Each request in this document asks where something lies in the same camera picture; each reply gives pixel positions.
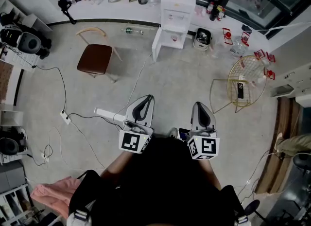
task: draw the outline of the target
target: white box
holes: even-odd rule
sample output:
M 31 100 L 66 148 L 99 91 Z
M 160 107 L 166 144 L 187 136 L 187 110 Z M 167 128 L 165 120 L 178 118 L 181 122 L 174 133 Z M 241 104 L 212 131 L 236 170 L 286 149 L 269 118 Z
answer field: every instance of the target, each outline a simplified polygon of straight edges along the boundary
M 150 141 L 149 135 L 139 134 L 132 131 L 119 131 L 119 149 L 142 154 Z
M 188 146 L 192 159 L 212 159 L 218 155 L 219 138 L 193 136 Z

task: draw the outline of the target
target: electrical outlet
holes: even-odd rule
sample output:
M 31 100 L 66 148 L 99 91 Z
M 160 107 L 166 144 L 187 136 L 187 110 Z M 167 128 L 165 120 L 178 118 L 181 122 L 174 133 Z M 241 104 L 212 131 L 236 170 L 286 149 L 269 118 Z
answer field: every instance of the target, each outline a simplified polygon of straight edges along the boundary
M 70 120 L 70 118 L 67 119 L 67 114 L 65 113 L 65 111 L 61 111 L 60 115 L 63 118 L 63 120 L 66 122 L 66 124 L 69 125 L 71 120 Z

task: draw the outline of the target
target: floor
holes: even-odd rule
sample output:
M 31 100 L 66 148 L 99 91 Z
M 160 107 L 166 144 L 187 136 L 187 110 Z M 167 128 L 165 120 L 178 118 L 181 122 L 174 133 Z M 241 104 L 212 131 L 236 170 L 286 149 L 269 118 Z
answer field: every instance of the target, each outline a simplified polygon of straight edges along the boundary
M 82 28 L 97 26 L 107 32 L 110 43 L 116 46 L 123 62 L 113 55 L 108 72 L 117 79 L 112 84 L 106 76 L 92 78 L 76 69 L 85 43 L 75 33 Z M 206 52 L 193 48 L 192 39 L 187 38 L 184 49 L 163 47 L 158 61 L 151 57 L 151 45 L 156 28 L 138 26 L 144 35 L 128 35 L 121 29 L 126 24 L 110 22 L 86 22 L 76 25 L 53 26 L 53 47 L 42 68 L 59 67 L 64 77 L 67 104 L 65 111 L 93 116 L 94 108 L 117 112 L 124 107 L 136 82 L 138 73 L 146 60 L 131 102 L 152 94 L 155 110 L 152 127 L 156 133 L 166 134 L 172 127 L 190 129 L 192 106 L 196 101 L 210 107 L 209 92 L 212 79 L 227 78 L 236 62 L 234 59 L 211 59 Z M 100 35 L 86 33 L 90 43 L 104 43 Z M 211 102 L 216 110 L 227 103 L 225 83 L 215 83 Z M 82 169 L 100 169 L 90 146 L 83 135 L 72 125 L 66 125 L 60 116 L 64 106 L 64 89 L 57 70 L 34 73 L 25 72 L 18 94 L 17 105 L 24 111 L 24 127 L 28 144 L 38 163 L 42 163 L 41 152 L 48 143 L 53 155 L 47 165 L 37 167 L 33 160 L 23 159 L 27 178 L 31 186 L 36 183 L 52 183 L 66 176 L 77 177 Z M 235 114 L 229 105 L 215 114 L 220 138 L 219 156 L 211 161 L 222 186 L 232 185 L 239 192 L 271 144 L 276 118 L 276 100 L 264 92 L 252 106 Z M 118 131 L 102 119 L 71 117 L 85 134 L 98 159 L 106 167 L 119 154 Z M 61 134 L 62 154 L 60 155 Z M 262 161 L 240 200 L 251 194 L 253 182 L 259 178 L 265 161 Z

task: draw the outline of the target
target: person's leg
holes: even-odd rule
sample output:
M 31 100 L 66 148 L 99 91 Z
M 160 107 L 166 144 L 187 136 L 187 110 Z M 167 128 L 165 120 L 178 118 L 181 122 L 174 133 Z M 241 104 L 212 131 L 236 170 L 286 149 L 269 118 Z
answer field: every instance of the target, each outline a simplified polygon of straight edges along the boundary
M 206 160 L 206 159 L 201 159 L 201 160 L 198 160 L 198 162 L 199 162 L 200 166 L 202 167 L 202 170 L 204 171 L 204 174 L 206 175 L 209 183 L 211 183 L 213 186 L 215 186 L 218 190 L 221 190 L 222 187 L 220 186 L 219 180 L 216 177 L 216 175 L 212 169 L 210 161 Z
M 289 139 L 279 137 L 276 141 L 275 149 L 278 152 L 283 152 L 290 156 L 294 156 L 298 152 L 310 151 L 311 134 L 295 136 Z
M 70 200 L 69 215 L 97 199 L 106 187 L 99 175 L 94 170 L 89 170 Z
M 101 178 L 116 185 L 120 174 L 133 158 L 134 153 L 123 151 L 101 174 Z

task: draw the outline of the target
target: black cable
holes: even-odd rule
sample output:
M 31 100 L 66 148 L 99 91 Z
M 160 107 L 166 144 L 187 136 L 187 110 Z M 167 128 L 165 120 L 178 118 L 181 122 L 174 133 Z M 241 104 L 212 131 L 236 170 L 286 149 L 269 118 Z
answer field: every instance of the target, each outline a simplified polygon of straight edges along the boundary
M 46 155 L 45 155 L 45 150 L 47 149 L 48 146 L 50 147 L 50 149 L 52 150 L 52 152 L 51 152 L 51 154 L 49 154 L 48 156 L 46 156 Z M 53 154 L 53 148 L 52 148 L 51 145 L 49 145 L 49 144 L 46 145 L 45 148 L 44 148 L 44 151 L 43 151 L 43 155 L 46 156 L 46 158 L 48 158 L 48 157 L 51 157 L 52 154 Z
M 28 63 L 29 65 L 31 65 L 28 61 L 25 60 L 25 58 L 23 58 L 23 57 L 20 56 L 20 55 L 21 55 L 21 52 L 17 52 L 17 51 L 15 51 L 14 49 L 12 49 L 12 48 L 10 48 L 10 47 L 8 47 L 8 48 L 9 48 L 10 50 L 12 50 L 14 53 L 16 53 L 17 56 L 19 56 L 20 58 L 22 58 L 26 63 Z M 41 67 L 39 67 L 39 66 L 37 66 L 37 65 L 31 65 L 31 68 L 32 68 L 32 69 L 34 69 L 34 68 L 39 68 L 39 69 L 41 69 L 41 70 L 58 69 L 59 74 L 60 74 L 60 76 L 61 76 L 61 78 L 62 78 L 62 81 L 63 81 L 64 91 L 65 91 L 65 102 L 64 102 L 64 108 L 63 108 L 63 110 L 62 110 L 62 112 L 64 112 L 64 111 L 65 111 L 65 108 L 66 108 L 67 95 L 66 95 L 66 87 L 65 87 L 64 78 L 63 78 L 62 73 L 60 72 L 60 69 L 59 69 L 58 67 L 53 67 L 53 68 L 49 68 L 49 69 L 43 69 L 43 68 L 41 68 Z M 79 114 L 76 114 L 76 113 L 71 113 L 71 114 L 69 114 L 69 115 L 77 115 L 77 116 L 80 116 L 81 118 L 87 118 L 87 119 L 88 119 L 88 118 L 102 118 L 102 119 L 104 119 L 107 123 L 112 124 L 112 125 L 115 125 L 115 126 L 118 126 L 118 127 L 122 130 L 122 128 L 121 128 L 119 125 L 114 124 L 114 123 L 110 122 L 109 120 L 107 120 L 106 118 L 101 117 L 101 116 L 86 117 L 86 116 L 82 116 L 82 115 L 79 115 Z
M 60 72 L 60 69 L 58 68 L 58 67 L 53 67 L 53 68 L 49 68 L 49 69 L 43 69 L 43 68 L 41 68 L 41 67 L 39 67 L 39 66 L 37 66 L 37 65 L 33 65 L 33 66 L 31 66 L 31 68 L 39 68 L 40 70 L 52 70 L 52 69 L 58 69 L 58 71 L 59 71 L 59 74 L 60 74 L 60 76 L 61 76 L 61 78 L 62 78 L 62 81 L 63 81 L 63 85 L 64 85 L 64 91 L 65 91 L 65 102 L 64 102 L 64 108 L 63 108 L 63 110 L 62 110 L 62 112 L 64 112 L 64 110 L 65 110 L 65 107 L 66 107 L 66 102 L 67 102 L 67 96 L 66 96 L 66 87 L 65 87 L 65 82 L 64 82 L 64 79 L 63 79 L 63 75 L 62 75 L 62 73 Z
M 285 158 L 292 158 L 293 156 L 277 156 L 277 154 L 276 153 L 274 153 L 275 154 L 275 156 L 276 157 L 278 157 L 280 160 L 283 160 L 283 159 L 285 159 Z
M 44 161 L 44 163 L 42 163 L 42 164 L 37 164 L 36 161 L 35 161 L 35 158 L 32 157 L 30 154 L 19 154 L 19 155 L 27 155 L 28 157 L 32 158 L 32 159 L 34 160 L 34 163 L 35 163 L 37 166 L 42 166 L 42 165 L 45 165 L 45 164 L 46 164 L 45 161 Z
M 89 119 L 89 118 L 102 118 L 102 119 L 104 119 L 107 123 L 109 123 L 109 124 L 111 124 L 111 125 L 118 126 L 121 130 L 123 130 L 123 128 L 121 128 L 118 124 L 114 124 L 114 123 L 110 122 L 110 121 L 107 120 L 105 117 L 101 117 L 101 116 L 90 116 L 90 117 L 87 117 L 87 116 L 82 116 L 82 115 L 79 115 L 79 114 L 76 114 L 76 113 L 70 113 L 70 114 L 66 117 L 66 119 L 68 119 L 70 115 L 77 115 L 77 116 L 79 116 L 79 117 L 81 117 L 81 118 L 87 118 L 87 119 Z

